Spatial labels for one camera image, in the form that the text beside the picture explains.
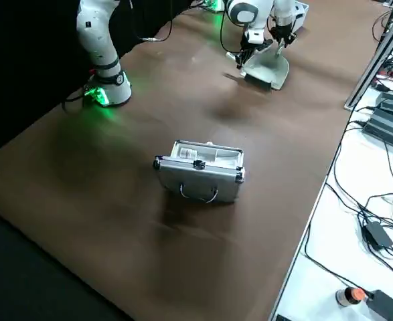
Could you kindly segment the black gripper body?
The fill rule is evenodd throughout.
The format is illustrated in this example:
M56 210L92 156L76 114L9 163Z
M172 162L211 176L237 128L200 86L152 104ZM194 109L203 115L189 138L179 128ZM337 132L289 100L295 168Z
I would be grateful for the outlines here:
M293 25L275 25L271 28L271 35L274 39L295 39Z
M250 43L247 39L240 41L240 53L253 53L254 51L262 51L272 45L271 39L264 39L262 43Z

